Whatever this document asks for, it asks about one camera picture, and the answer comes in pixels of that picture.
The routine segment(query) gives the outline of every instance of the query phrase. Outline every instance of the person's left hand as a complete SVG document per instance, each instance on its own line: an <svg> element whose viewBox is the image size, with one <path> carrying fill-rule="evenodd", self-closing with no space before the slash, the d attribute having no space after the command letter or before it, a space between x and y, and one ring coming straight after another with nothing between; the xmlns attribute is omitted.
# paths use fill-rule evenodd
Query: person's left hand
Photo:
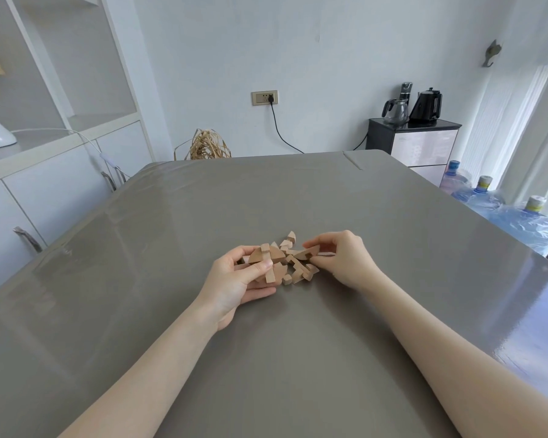
<svg viewBox="0 0 548 438"><path fill-rule="evenodd" d="M268 297L276 287L265 287L255 279L272 268L272 261L255 265L236 265L244 255L250 255L259 246L238 246L213 263L196 302L216 317L217 330L227 327L234 318L237 307L244 302Z"/></svg>

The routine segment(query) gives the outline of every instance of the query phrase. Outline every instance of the black cable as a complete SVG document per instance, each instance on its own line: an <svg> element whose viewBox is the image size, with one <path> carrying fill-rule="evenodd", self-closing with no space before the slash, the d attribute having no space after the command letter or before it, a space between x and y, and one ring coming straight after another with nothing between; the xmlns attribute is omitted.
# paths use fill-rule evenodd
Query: black cable
<svg viewBox="0 0 548 438"><path fill-rule="evenodd" d="M274 126L276 126L276 132L278 133L278 136L280 137L280 139L283 140L288 146L292 147L295 151L299 151L301 154L304 154L303 151L301 151L298 148L295 148L294 146L292 146L292 144L288 143L284 138L282 138L282 135L280 135L280 132L278 132L278 123L276 122L276 114L274 113L274 106L272 105L274 103L274 97L270 95L268 97L268 101L270 102L270 107L272 108L272 115L274 116Z"/></svg>
<svg viewBox="0 0 548 438"><path fill-rule="evenodd" d="M357 148L360 147L360 146L364 143L364 141L365 141L366 139L367 139L367 134L365 134L364 139L362 139L362 140L361 140L361 143L359 143L359 144L357 145L357 147L356 147L355 149L353 149L353 150L356 151Z"/></svg>

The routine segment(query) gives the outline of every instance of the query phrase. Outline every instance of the large water jug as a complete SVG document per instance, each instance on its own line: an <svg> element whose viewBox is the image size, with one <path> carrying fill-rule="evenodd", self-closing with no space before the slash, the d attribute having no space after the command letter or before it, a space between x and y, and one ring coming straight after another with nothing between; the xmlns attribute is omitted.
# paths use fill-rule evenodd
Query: large water jug
<svg viewBox="0 0 548 438"><path fill-rule="evenodd" d="M465 203L469 208L484 218L489 219L491 213L505 204L501 194L497 191L488 191L493 178L483 175L475 189L463 186L451 194L456 200Z"/></svg>
<svg viewBox="0 0 548 438"><path fill-rule="evenodd" d="M471 181L468 178L469 174L462 175L459 172L460 162L457 160L449 161L449 167L446 169L445 175L442 176L440 188L451 195L463 186L471 186Z"/></svg>
<svg viewBox="0 0 548 438"><path fill-rule="evenodd" d="M548 255L548 217L540 212L546 198L531 196L525 207L502 206L493 212L489 221L532 248L542 256Z"/></svg>

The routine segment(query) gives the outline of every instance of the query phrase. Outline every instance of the wall socket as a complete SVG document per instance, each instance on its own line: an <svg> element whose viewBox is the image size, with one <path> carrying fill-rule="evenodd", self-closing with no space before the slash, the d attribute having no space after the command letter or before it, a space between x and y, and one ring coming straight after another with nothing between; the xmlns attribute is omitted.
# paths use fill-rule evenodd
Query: wall socket
<svg viewBox="0 0 548 438"><path fill-rule="evenodd" d="M278 104L277 90L263 90L261 92L252 92L252 106L268 106L270 102L268 97L274 96L274 104Z"/></svg>

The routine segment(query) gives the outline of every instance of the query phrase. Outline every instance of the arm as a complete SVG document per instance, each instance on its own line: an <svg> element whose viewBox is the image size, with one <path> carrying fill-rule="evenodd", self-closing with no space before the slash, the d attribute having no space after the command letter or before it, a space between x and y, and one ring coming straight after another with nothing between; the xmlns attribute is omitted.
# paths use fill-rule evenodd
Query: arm
<svg viewBox="0 0 548 438"><path fill-rule="evenodd" d="M276 291L252 283L271 261L235 265L256 247L241 246L216 260L191 306L59 438L152 438L213 334L240 304Z"/></svg>
<svg viewBox="0 0 548 438"><path fill-rule="evenodd" d="M548 399L398 287L379 270L360 237L332 232L304 247L317 244L336 255L311 262L378 309L464 438L548 438Z"/></svg>

